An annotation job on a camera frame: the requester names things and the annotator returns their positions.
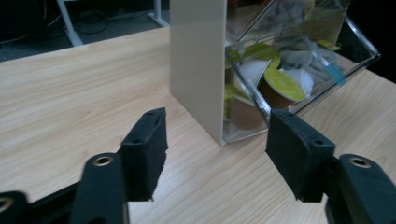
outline wooden table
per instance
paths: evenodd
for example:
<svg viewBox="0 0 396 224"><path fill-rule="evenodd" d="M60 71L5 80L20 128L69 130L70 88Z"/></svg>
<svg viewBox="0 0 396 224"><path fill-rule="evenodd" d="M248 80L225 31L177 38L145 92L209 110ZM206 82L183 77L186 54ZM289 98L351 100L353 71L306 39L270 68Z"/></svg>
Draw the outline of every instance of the wooden table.
<svg viewBox="0 0 396 224"><path fill-rule="evenodd" d="M396 182L396 86L369 71L302 118ZM169 91L169 28L0 63L0 192L34 202L115 152L142 114L167 111L169 149L154 202L132 223L327 223L295 201L265 153L266 134L220 147Z"/></svg>

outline floor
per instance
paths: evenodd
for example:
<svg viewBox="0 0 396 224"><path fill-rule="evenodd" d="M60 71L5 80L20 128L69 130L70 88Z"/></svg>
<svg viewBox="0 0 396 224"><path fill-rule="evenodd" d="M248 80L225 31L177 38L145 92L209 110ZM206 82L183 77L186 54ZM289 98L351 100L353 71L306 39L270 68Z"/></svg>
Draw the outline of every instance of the floor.
<svg viewBox="0 0 396 224"><path fill-rule="evenodd" d="M82 42L89 44L161 28L160 24L149 17L149 13L152 12L152 10L132 12L119 9L114 15L105 16L101 12L88 10L81 12L78 20L72 21ZM162 11L161 16L169 23L169 10ZM48 27L49 39L16 36L0 40L0 62L73 47L64 33L64 21L60 15L54 17Z"/></svg>

